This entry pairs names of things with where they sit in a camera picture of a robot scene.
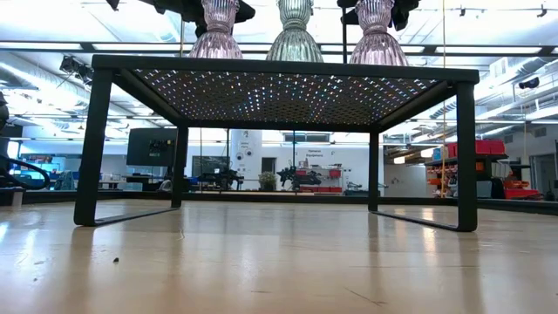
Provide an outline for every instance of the perforated tabletop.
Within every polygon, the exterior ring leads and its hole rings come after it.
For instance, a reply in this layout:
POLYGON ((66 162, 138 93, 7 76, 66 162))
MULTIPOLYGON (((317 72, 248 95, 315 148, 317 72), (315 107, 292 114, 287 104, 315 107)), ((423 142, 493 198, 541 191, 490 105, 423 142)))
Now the perforated tabletop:
POLYGON ((175 125, 382 131, 476 84, 472 70, 256 60, 95 56, 175 125))

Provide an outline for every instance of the black metal table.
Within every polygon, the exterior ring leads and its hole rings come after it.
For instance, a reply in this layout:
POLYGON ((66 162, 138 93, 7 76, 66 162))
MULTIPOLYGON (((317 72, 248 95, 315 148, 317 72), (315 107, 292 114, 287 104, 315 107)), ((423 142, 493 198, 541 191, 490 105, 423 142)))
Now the black metal table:
POLYGON ((459 206, 457 225, 378 211, 377 215, 455 231, 477 227, 473 70, 256 60, 93 57, 89 105, 74 221, 98 226, 174 210, 181 205, 188 128, 357 132, 370 135, 369 187, 378 184, 378 136, 456 95, 459 206), (95 219, 105 127, 115 83, 178 128, 171 208, 95 219))

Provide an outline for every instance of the glass vase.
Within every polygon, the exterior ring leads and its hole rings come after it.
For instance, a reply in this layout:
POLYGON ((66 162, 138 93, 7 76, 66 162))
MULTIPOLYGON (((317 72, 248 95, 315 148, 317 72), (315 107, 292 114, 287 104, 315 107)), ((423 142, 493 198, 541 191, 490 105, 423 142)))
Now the glass vase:
POLYGON ((409 65, 401 46, 387 33, 393 0, 360 0, 355 7, 364 31, 350 62, 361 65, 409 65))
POLYGON ((238 0, 201 0, 208 31, 195 42, 191 58, 242 58, 242 52, 231 35, 238 0))
POLYGON ((267 60, 323 62, 314 38, 306 31, 313 0, 278 0, 282 32, 269 49, 267 60))

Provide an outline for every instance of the potted plant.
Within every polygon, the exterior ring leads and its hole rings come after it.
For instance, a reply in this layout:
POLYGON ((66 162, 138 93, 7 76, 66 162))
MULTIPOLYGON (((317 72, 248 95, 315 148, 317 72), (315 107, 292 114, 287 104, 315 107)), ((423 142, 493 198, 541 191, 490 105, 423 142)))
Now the potted plant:
POLYGON ((260 174, 260 190, 261 191, 275 191, 276 190, 276 175, 271 172, 264 172, 260 174))

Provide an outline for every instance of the black monitor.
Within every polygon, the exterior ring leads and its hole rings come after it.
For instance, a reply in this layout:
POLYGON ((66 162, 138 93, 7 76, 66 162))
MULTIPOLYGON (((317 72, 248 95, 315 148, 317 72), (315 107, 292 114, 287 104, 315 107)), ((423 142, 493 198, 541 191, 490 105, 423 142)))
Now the black monitor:
POLYGON ((137 128, 130 130, 128 166, 171 167, 176 129, 137 128))

